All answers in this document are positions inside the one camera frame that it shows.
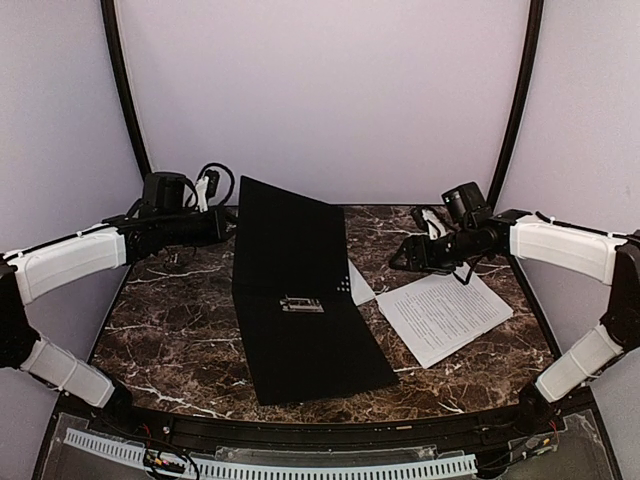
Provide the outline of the mint green clipboard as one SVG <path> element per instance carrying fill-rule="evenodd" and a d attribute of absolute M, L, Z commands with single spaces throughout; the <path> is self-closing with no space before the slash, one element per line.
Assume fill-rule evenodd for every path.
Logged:
<path fill-rule="evenodd" d="M 350 292 L 354 304 L 360 306 L 374 300 L 376 297 L 375 292 L 351 260 L 348 260 L 348 268 Z"/>

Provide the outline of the stapled text document stack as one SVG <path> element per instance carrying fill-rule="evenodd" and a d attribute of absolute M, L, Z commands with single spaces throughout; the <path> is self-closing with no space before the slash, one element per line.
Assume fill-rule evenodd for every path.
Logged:
<path fill-rule="evenodd" d="M 421 367 L 444 360 L 513 316 L 513 309 L 473 273 L 430 275 L 376 298 L 379 311 Z"/>

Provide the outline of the blue file folder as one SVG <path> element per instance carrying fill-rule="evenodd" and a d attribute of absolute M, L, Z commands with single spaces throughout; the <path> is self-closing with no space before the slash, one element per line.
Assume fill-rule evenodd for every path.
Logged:
<path fill-rule="evenodd" d="M 341 207 L 242 177 L 232 295 L 260 404 L 397 384 L 352 299 Z"/>

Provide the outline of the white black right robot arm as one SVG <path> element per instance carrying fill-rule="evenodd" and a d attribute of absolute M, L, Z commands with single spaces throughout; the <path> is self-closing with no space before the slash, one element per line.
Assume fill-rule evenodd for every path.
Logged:
<path fill-rule="evenodd" d="M 505 257 L 546 266 L 607 293 L 593 327 L 534 380 L 524 401 L 557 404 L 571 391 L 639 348 L 639 235 L 563 222 L 541 212 L 495 212 L 474 182 L 442 195 L 454 223 L 436 238 L 411 234 L 389 265 L 394 270 L 452 275 L 467 260 Z"/>

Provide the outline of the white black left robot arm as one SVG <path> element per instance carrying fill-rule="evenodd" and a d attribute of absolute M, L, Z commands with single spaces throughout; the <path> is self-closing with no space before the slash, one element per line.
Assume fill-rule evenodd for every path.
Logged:
<path fill-rule="evenodd" d="M 39 297 L 94 273 L 132 265 L 173 246 L 226 241 L 229 196 L 215 195 L 219 163 L 196 180 L 174 172 L 146 175 L 141 197 L 124 214 L 60 239 L 1 256 L 1 365 L 23 371 L 86 404 L 115 412 L 132 395 L 119 381 L 55 345 L 29 324 L 25 308 Z"/>

